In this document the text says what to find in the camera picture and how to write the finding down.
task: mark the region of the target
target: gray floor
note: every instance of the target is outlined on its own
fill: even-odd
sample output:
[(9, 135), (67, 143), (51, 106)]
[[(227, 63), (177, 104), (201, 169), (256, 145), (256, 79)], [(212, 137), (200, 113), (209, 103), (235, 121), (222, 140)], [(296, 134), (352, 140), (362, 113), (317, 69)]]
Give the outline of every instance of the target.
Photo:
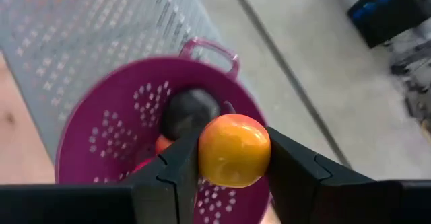
[[(237, 0), (202, 0), (271, 126), (336, 160)], [(376, 179), (431, 178), (431, 146), (407, 117), (388, 54), (369, 50), (339, 0), (249, 0), (352, 164)]]

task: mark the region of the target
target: wooden floor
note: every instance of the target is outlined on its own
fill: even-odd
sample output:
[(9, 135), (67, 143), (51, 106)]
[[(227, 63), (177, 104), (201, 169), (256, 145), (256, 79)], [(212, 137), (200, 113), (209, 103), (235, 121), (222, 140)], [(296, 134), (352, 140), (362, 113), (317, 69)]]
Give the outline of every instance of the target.
[(53, 165), (0, 55), (0, 184), (52, 182)]

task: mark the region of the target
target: pink colander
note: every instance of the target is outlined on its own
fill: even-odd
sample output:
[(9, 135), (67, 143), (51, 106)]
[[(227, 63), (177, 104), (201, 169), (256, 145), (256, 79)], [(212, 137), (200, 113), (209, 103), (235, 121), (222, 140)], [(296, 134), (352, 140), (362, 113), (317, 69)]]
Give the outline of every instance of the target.
[[(223, 73), (191, 59), (196, 46), (213, 49), (232, 61)], [(257, 106), (237, 84), (238, 57), (194, 38), (179, 57), (154, 57), (120, 67), (100, 81), (72, 113), (61, 138), (55, 166), (60, 184), (119, 182), (149, 157), (159, 136), (159, 119), (170, 95), (188, 87), (208, 91), (220, 103), (265, 125)], [(222, 114), (230, 108), (222, 109)], [(233, 189), (199, 181), (195, 223), (259, 223), (269, 200), (265, 178)]]

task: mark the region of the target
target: orange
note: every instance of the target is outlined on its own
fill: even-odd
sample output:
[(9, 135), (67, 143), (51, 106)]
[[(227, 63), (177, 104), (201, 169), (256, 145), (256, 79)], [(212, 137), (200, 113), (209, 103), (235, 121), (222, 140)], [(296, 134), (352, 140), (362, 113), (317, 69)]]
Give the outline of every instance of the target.
[(167, 139), (164, 135), (160, 135), (156, 141), (156, 154), (162, 153), (171, 144), (173, 144), (173, 141)]
[(255, 183), (269, 165), (271, 141), (265, 128), (241, 114), (212, 120), (199, 137), (199, 169), (211, 183), (242, 188)]

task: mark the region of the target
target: pink handle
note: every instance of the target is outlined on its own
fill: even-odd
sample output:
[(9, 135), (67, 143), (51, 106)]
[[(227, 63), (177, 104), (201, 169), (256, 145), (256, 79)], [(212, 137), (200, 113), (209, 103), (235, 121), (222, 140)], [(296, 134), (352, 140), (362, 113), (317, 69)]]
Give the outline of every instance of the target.
[(238, 76), (238, 71), (240, 69), (240, 62), (237, 54), (229, 52), (228, 50), (214, 42), (194, 37), (184, 44), (183, 49), (180, 52), (180, 57), (185, 59), (191, 59), (191, 54), (196, 46), (202, 46), (204, 48), (220, 52), (223, 56), (230, 59), (232, 61), (232, 68), (226, 73), (226, 76), (232, 80), (236, 80), (236, 77)]

